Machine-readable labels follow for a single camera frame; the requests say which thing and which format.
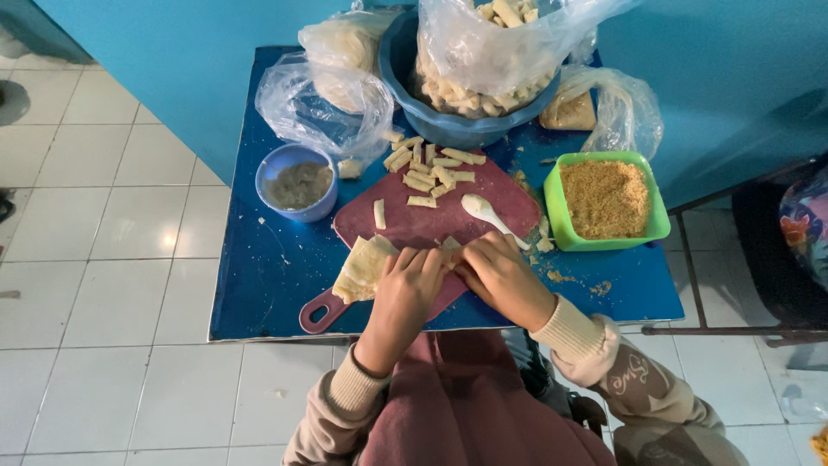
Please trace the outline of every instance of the beige ribbed cuff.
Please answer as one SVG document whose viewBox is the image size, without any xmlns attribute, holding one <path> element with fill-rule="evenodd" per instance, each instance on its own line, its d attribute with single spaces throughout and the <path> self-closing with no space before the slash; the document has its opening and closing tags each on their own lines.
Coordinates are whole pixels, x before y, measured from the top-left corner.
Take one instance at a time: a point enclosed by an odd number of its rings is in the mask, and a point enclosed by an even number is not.
<svg viewBox="0 0 828 466">
<path fill-rule="evenodd" d="M 558 307 L 549 322 L 537 332 L 530 332 L 529 336 L 549 345 L 563 361 L 576 364 L 597 353 L 604 345 L 604 325 L 590 320 L 563 296 L 556 296 Z"/>
<path fill-rule="evenodd" d="M 375 379 L 362 372 L 354 362 L 354 345 L 336 370 L 328 388 L 328 402 L 346 420 L 360 420 L 371 410 L 377 394 L 391 376 Z"/>
</svg>

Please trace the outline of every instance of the white plastic spoon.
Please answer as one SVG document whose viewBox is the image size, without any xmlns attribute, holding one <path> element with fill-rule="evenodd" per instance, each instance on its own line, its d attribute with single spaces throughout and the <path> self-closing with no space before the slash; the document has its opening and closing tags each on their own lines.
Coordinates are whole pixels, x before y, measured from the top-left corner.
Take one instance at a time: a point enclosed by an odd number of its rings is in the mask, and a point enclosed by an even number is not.
<svg viewBox="0 0 828 466">
<path fill-rule="evenodd" d="M 511 230 L 509 230 L 508 226 L 505 226 L 503 222 L 500 221 L 500 217 L 498 217 L 498 214 L 494 213 L 494 209 L 492 208 L 492 205 L 489 203 L 489 201 L 486 201 L 477 194 L 465 194 L 463 195 L 463 200 L 460 202 L 460 204 L 463 206 L 465 211 L 469 213 L 469 215 L 476 219 L 491 223 L 492 225 L 496 226 L 498 230 L 500 230 L 500 232 L 504 235 L 514 236 L 515 242 L 518 246 L 521 247 L 521 249 L 529 250 L 529 245 L 526 244 L 525 241 L 518 238 L 517 235 L 512 233 Z"/>
</svg>

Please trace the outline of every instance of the blue table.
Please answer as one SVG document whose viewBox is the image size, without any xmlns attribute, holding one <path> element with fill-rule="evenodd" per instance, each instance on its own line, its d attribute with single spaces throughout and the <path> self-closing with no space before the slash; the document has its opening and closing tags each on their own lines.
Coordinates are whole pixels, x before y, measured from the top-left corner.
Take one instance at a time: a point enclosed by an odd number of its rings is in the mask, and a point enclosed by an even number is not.
<svg viewBox="0 0 828 466">
<path fill-rule="evenodd" d="M 284 144 L 256 111 L 253 104 L 256 89 L 266 68 L 283 53 L 296 50 L 299 48 L 292 46 L 256 50 L 219 265 L 210 341 L 358 334 L 364 330 L 371 312 L 373 301 L 355 303 L 321 335 L 309 335 L 299 326 L 301 307 L 334 283 L 349 253 L 332 229 L 334 215 L 386 174 L 382 159 L 368 167 L 358 181 L 340 181 L 334 211 L 328 218 L 312 224 L 289 221 L 270 210 L 258 198 L 253 183 L 262 159 Z M 402 111 L 395 114 L 394 124 L 404 128 L 407 136 L 414 135 Z M 548 131 L 533 122 L 513 129 L 508 140 L 502 139 L 484 152 L 506 172 L 522 169 L 529 184 L 541 190 L 551 167 L 541 167 L 539 162 L 578 152 L 586 136 L 585 132 Z M 541 263 L 534 270 L 549 289 L 560 292 L 585 313 L 603 313 L 618 322 L 684 317 L 661 246 L 642 245 L 605 252 L 557 251 L 536 254 L 536 257 Z M 552 282 L 546 277 L 550 269 L 576 281 Z M 590 291 L 604 281 L 612 285 L 608 293 Z M 428 322 L 426 330 L 511 325 L 477 295 L 467 292 Z"/>
</svg>

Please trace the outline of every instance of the sleeve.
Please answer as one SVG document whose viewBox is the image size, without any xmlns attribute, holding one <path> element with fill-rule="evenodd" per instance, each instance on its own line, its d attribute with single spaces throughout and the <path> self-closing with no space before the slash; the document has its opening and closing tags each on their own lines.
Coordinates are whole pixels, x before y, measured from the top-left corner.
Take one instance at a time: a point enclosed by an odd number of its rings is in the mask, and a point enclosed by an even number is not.
<svg viewBox="0 0 828 466">
<path fill-rule="evenodd" d="M 549 322 L 530 336 L 549 345 L 552 362 L 568 381 L 598 392 L 624 422 L 614 434 L 619 464 L 660 464 L 649 458 L 659 454 L 672 457 L 668 464 L 747 464 L 725 439 L 713 407 L 623 338 L 612 319 L 587 318 L 558 295 Z"/>
<path fill-rule="evenodd" d="M 390 381 L 374 379 L 354 362 L 354 346 L 336 371 L 310 389 L 305 417 L 282 457 L 284 465 L 351 464 L 368 427 L 385 404 L 380 391 Z"/>
</svg>

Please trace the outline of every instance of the small blue bowl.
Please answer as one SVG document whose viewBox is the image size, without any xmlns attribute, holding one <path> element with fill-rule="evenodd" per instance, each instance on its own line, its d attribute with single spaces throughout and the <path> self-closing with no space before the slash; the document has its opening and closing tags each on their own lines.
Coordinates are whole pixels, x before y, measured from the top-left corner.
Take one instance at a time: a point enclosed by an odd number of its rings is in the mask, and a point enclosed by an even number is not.
<svg viewBox="0 0 828 466">
<path fill-rule="evenodd" d="M 316 204 L 305 207 L 304 209 L 280 209 L 277 207 L 273 196 L 267 191 L 267 189 L 265 189 L 265 181 L 276 179 L 276 177 L 279 176 L 279 173 L 285 168 L 293 167 L 294 165 L 304 162 L 323 163 L 330 167 L 330 169 L 334 172 L 334 177 L 330 181 L 328 192 L 326 192 Z M 267 157 L 262 160 L 262 163 L 259 164 L 259 168 L 256 170 L 256 192 L 258 193 L 259 198 L 262 199 L 262 202 L 267 204 L 268 207 L 276 211 L 279 215 L 293 221 L 310 223 L 312 221 L 321 220 L 327 217 L 328 214 L 330 214 L 330 211 L 334 209 L 334 204 L 336 204 L 336 193 L 338 191 L 337 178 L 334 161 L 327 153 L 305 144 L 285 144 L 269 153 Z"/>
<path fill-rule="evenodd" d="M 555 97 L 560 71 L 526 107 L 499 118 L 467 119 L 441 114 L 408 94 L 407 83 L 416 60 L 416 33 L 420 24 L 417 9 L 398 16 L 379 42 L 379 74 L 402 106 L 408 123 L 426 141 L 461 150 L 484 148 L 496 143 L 509 129 L 537 117 Z"/>
</svg>

